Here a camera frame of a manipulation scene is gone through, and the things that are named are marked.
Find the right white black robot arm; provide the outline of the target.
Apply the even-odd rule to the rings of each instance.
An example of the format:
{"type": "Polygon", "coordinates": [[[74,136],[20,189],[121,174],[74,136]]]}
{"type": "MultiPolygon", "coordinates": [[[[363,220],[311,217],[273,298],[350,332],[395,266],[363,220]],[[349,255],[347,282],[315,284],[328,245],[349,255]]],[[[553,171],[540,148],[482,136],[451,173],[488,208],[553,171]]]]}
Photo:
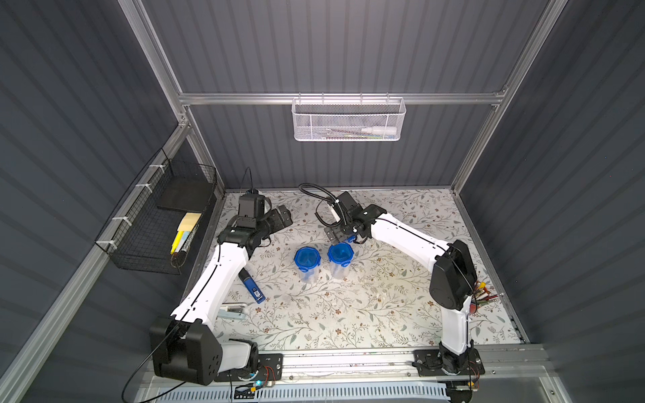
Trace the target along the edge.
{"type": "Polygon", "coordinates": [[[429,293],[442,312],[439,347],[446,357],[464,357],[472,348],[470,307],[478,282],[468,245],[422,233],[375,204],[364,208],[347,191],[328,196],[324,202],[337,219],[325,228],[333,244],[351,238],[374,239],[405,253],[428,270],[429,293]]]}

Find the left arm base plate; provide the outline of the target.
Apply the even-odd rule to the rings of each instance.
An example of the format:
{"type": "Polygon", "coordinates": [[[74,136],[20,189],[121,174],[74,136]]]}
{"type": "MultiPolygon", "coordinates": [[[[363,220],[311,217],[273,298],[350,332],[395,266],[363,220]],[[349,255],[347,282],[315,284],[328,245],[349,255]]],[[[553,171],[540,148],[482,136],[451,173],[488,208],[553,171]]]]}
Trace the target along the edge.
{"type": "Polygon", "coordinates": [[[283,354],[259,354],[251,358],[248,368],[230,369],[219,373],[215,382],[250,382],[250,381],[279,381],[282,379],[284,368],[283,354]]]}

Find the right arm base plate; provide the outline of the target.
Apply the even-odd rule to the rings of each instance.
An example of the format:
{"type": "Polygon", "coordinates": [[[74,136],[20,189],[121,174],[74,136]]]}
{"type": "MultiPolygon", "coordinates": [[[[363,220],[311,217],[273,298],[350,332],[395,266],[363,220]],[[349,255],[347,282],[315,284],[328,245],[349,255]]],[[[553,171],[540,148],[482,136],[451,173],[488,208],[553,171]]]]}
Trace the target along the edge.
{"type": "Polygon", "coordinates": [[[472,375],[486,373],[479,351],[473,347],[463,354],[454,354],[443,346],[413,351],[413,367],[422,377],[441,375],[472,375]]]}

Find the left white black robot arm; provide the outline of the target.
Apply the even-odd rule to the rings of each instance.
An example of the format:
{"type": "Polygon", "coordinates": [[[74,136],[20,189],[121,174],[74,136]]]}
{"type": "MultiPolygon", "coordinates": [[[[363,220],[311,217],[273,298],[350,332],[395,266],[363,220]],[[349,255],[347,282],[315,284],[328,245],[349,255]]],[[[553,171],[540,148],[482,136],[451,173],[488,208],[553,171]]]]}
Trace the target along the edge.
{"type": "Polygon", "coordinates": [[[226,372],[252,374],[260,359],[257,343],[218,340],[215,322],[221,305],[262,241],[292,225],[280,205],[263,216],[238,215],[218,235],[213,258],[186,298],[168,317],[150,327],[151,358],[158,377],[208,386],[226,372]]]}

